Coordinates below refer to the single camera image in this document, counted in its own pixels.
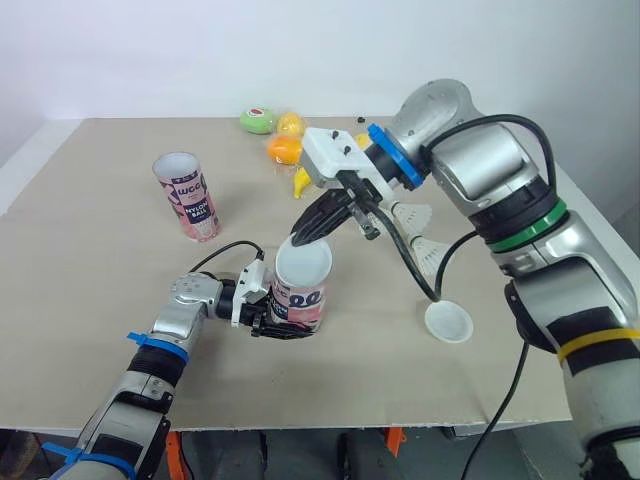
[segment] cylindrical container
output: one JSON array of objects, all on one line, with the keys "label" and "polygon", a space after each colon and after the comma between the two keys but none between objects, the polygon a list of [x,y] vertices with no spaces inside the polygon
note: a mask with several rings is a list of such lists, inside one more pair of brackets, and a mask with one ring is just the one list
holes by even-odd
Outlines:
[{"label": "cylindrical container", "polygon": [[198,159],[185,152],[167,153],[153,162],[153,173],[178,216],[184,233],[206,242],[216,236],[218,216]]},{"label": "cylindrical container", "polygon": [[302,325],[315,332],[324,314],[325,279],[333,256],[326,240],[302,247],[291,245],[291,237],[276,255],[271,284],[271,318],[275,323]]}]

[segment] green ring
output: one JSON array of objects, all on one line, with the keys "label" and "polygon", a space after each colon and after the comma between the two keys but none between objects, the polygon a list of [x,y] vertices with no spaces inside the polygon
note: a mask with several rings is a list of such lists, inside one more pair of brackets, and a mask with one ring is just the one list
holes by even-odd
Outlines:
[{"label": "green ring", "polygon": [[562,200],[558,200],[554,207],[549,210],[549,213],[547,213],[536,223],[530,225],[529,227],[516,233],[515,235],[511,235],[510,237],[505,238],[504,240],[500,240],[496,243],[490,243],[488,247],[493,253],[501,253],[506,252],[507,250],[513,250],[525,243],[528,243],[531,239],[537,237],[546,230],[549,230],[556,223],[558,223],[558,220],[560,220],[566,212],[567,204]]}]

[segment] white table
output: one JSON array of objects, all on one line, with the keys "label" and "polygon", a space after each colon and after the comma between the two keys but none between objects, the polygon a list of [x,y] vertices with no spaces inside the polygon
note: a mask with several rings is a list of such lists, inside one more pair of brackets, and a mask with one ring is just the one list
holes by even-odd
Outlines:
[{"label": "white table", "polygon": [[[320,127],[363,127],[349,118]],[[76,432],[103,401],[168,287],[228,242],[262,244],[267,261],[317,195],[291,195],[266,138],[231,119],[86,120],[0,217],[0,426]],[[222,232],[196,244],[180,231],[151,163],[189,151],[203,165]],[[640,289],[640,264],[562,172],[559,191],[597,231]],[[467,221],[428,181],[401,198],[433,207],[429,236],[451,243]],[[444,295],[473,316],[464,344],[431,337],[428,304],[385,236],[353,222],[330,237],[328,311],[306,340],[255,339],[222,321],[205,326],[170,412],[178,429],[459,425],[486,422],[511,381],[521,340],[503,299],[506,279],[479,239],[451,263]],[[252,252],[209,265],[237,272]],[[553,355],[534,350],[505,422],[569,418]]]}]

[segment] yellow tape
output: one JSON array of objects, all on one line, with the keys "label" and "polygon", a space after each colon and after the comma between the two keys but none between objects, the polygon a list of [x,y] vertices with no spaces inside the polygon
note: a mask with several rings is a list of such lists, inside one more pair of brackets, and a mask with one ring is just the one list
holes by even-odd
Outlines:
[{"label": "yellow tape", "polygon": [[587,333],[578,338],[574,338],[573,340],[565,343],[558,353],[558,360],[560,363],[564,361],[567,356],[571,355],[576,350],[580,350],[581,348],[588,347],[589,345],[593,345],[595,343],[608,342],[610,340],[620,340],[620,339],[634,339],[640,338],[640,330],[634,330],[632,328],[612,328],[610,330],[601,330],[599,332]]}]

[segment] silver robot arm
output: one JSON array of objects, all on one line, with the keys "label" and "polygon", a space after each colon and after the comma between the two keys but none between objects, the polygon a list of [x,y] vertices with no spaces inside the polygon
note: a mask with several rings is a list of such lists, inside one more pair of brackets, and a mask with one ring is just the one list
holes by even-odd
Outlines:
[{"label": "silver robot arm", "polygon": [[[640,478],[635,293],[498,123],[509,117],[482,124],[462,83],[437,80],[411,94],[386,129],[370,127],[374,145],[366,152],[354,149],[347,132],[308,130],[301,163],[316,185],[333,190],[296,222],[294,244],[327,235],[351,216],[375,238],[377,232],[367,230],[367,202],[388,203],[389,188],[413,190],[431,173],[512,278],[505,296],[520,335],[558,356],[576,429],[599,465],[593,471],[622,465],[627,478]],[[345,160],[351,156],[357,160]]]},{"label": "silver robot arm", "polygon": [[165,416],[175,387],[200,336],[205,319],[227,319],[251,327],[254,336],[302,338],[295,325],[273,324],[262,258],[233,281],[188,273],[171,287],[169,301],[146,334],[129,334],[138,345],[127,371],[82,430],[76,447],[43,448],[66,457],[51,478],[123,480],[152,478],[165,448],[170,422]]}]

